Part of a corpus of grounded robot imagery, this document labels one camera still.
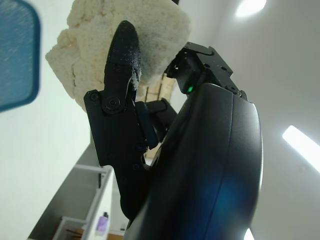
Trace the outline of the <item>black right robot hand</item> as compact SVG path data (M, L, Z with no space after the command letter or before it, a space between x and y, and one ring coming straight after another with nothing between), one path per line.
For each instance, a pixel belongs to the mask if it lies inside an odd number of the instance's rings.
M126 240L241 240L263 175L256 106L174 0L115 0L104 89L84 96L114 170Z

